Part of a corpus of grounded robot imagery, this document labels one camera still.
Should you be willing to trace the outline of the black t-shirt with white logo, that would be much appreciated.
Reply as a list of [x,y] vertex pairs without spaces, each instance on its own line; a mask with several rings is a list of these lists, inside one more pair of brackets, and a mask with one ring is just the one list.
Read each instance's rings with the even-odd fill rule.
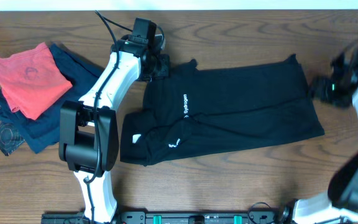
[[295,55],[249,67],[199,70],[195,60],[147,84],[124,118],[120,160],[163,161],[277,146],[324,134]]

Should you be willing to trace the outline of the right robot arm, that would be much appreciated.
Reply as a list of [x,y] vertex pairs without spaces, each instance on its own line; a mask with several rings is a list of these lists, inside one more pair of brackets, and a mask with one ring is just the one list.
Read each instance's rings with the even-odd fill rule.
[[[313,80],[311,96],[337,108],[352,108],[358,133],[358,48],[350,56],[340,53],[331,68],[330,77]],[[358,150],[333,175],[326,191],[286,204],[275,223],[358,223]]]

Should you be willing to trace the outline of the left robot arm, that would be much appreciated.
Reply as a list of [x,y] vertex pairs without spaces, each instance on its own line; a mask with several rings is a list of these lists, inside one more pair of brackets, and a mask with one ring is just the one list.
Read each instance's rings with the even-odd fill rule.
[[111,223],[117,209],[110,171],[119,152],[116,112],[136,81],[150,82],[169,74],[170,59],[161,51],[165,35],[142,18],[130,34],[114,39],[108,65],[93,87],[60,109],[59,158],[78,179],[85,210],[42,216],[42,223]]

